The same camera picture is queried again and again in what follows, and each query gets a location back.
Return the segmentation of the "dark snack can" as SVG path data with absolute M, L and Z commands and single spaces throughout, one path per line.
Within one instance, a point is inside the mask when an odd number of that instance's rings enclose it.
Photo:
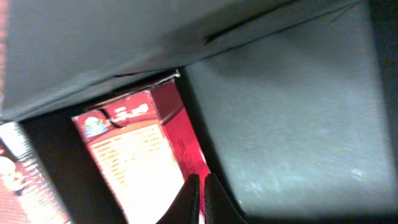
M 73 223 L 42 161 L 16 122 L 1 124 L 1 223 Z

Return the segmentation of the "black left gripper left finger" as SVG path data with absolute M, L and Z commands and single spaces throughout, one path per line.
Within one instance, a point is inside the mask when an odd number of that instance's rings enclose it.
M 189 175 L 169 209 L 156 224 L 198 224 L 200 212 L 200 177 Z

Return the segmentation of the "red cardboard carton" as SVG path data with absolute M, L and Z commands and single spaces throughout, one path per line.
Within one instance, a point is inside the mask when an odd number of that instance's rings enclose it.
M 73 117 L 128 223 L 155 223 L 189 175 L 209 167 L 173 80 L 103 101 Z

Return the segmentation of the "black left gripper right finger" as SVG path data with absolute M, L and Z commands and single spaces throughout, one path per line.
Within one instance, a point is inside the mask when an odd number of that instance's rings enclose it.
M 235 209 L 216 175 L 205 178 L 205 223 L 247 224 Z

